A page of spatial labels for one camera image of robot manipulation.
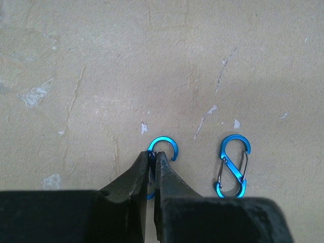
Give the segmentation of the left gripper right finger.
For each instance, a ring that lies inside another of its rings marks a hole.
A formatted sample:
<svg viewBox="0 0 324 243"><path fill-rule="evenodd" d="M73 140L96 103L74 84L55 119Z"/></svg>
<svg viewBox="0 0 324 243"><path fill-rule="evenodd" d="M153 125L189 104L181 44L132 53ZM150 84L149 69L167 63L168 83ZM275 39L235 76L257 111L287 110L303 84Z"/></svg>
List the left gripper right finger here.
<svg viewBox="0 0 324 243"><path fill-rule="evenodd" d="M267 198L203 197L156 155L154 223L160 242L293 242L278 205Z"/></svg>

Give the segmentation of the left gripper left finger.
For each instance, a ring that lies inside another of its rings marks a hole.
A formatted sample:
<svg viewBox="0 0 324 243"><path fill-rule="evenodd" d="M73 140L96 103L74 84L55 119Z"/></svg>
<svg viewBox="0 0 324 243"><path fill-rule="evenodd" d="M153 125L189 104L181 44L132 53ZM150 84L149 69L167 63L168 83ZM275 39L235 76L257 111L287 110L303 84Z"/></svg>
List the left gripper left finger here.
<svg viewBox="0 0 324 243"><path fill-rule="evenodd" d="M1 192L1 242L144 242L148 153L100 190Z"/></svg>

